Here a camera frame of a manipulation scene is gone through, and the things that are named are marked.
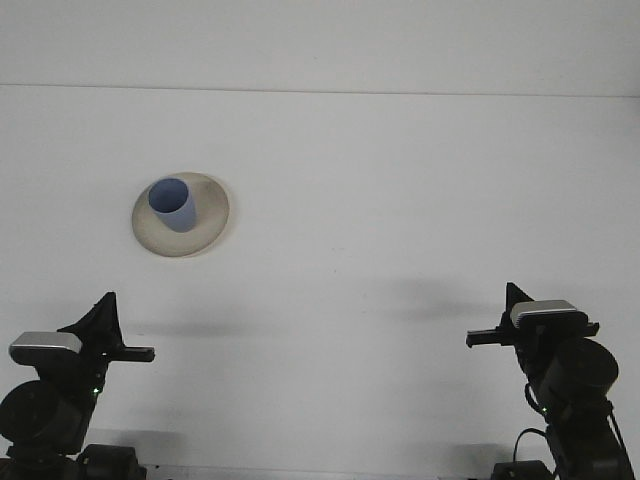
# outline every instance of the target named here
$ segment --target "blue cup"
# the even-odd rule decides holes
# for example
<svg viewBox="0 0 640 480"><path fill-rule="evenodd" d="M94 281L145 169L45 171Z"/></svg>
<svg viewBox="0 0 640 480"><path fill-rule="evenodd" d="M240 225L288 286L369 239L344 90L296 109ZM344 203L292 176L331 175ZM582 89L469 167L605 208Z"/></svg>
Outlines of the blue cup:
<svg viewBox="0 0 640 480"><path fill-rule="evenodd" d="M153 213L174 232L188 232L196 224L196 206L189 186L179 178L163 178L149 189Z"/></svg>

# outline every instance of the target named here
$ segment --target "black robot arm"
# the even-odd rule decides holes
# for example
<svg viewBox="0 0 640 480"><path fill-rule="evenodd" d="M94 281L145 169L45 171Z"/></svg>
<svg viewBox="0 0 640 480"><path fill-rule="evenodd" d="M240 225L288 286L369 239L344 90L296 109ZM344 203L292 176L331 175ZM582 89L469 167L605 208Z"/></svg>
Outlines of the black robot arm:
<svg viewBox="0 0 640 480"><path fill-rule="evenodd" d="M13 360L36 369L39 380L15 388L0 404L0 434L13 443L8 466L0 480L81 480L94 468L82 455L82 464L67 455L79 453L112 361L151 362L151 347L127 347L122 338L115 293L109 292L73 325L57 332L26 332L9 347ZM133 449L91 446L92 462L129 465ZM111 480L139 480L144 469Z"/></svg>
<svg viewBox="0 0 640 480"><path fill-rule="evenodd" d="M528 380L527 400L547 423L556 473L562 480L634 479L606 398L618 364L607 349L585 338L594 336L599 324L564 300L536 302L513 283L506 296L500 325L468 332L467 345L514 347ZM492 479L537 478L532 475L552 477L541 462L516 462L496 465Z"/></svg>

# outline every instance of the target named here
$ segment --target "white plate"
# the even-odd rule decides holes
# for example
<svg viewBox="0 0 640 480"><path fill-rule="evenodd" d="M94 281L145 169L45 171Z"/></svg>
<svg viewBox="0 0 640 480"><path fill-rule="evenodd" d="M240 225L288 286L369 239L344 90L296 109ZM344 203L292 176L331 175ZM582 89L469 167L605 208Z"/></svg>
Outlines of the white plate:
<svg viewBox="0 0 640 480"><path fill-rule="evenodd" d="M218 182L201 173L182 172L167 176L179 178L189 185L196 205L196 226L180 233L162 223L149 206L152 186L149 185L133 207L133 233L143 247L158 255L193 255L211 245L224 230L229 218L229 199Z"/></svg>

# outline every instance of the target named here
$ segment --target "cable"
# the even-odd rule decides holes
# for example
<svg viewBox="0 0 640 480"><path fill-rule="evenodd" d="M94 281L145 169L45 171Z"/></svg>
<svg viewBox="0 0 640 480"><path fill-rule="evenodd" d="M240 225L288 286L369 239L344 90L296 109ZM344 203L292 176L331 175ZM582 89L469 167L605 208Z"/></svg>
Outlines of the cable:
<svg viewBox="0 0 640 480"><path fill-rule="evenodd" d="M522 432L520 432L520 435L518 435L518 438L516 440L516 445L513 447L513 463L516 462L516 454L518 453L518 444L520 443L520 439L527 433L535 433L537 435L540 435L541 437L545 437L544 432L542 430L538 430L537 428L525 428Z"/></svg>
<svg viewBox="0 0 640 480"><path fill-rule="evenodd" d="M622 439L622 434L620 433L620 427L618 426L618 422L616 421L616 416L613 414L613 410L611 410L611 413L609 414L609 416L611 417L611 423L613 424L613 429L616 431L616 436L618 437L618 443L620 443L620 450L622 450L622 453L624 453L625 457L627 457L627 460L629 460L629 463L631 463L631 460L629 459L629 454L627 453L627 447L624 444L624 440Z"/></svg>
<svg viewBox="0 0 640 480"><path fill-rule="evenodd" d="M531 408L533 408L540 415L544 416L543 413L542 413L542 409L540 408L540 405L538 405L536 403L536 401L533 399L533 394L531 393L531 384L530 383L527 383L524 386L524 398L527 400L527 403L529 404L529 406Z"/></svg>

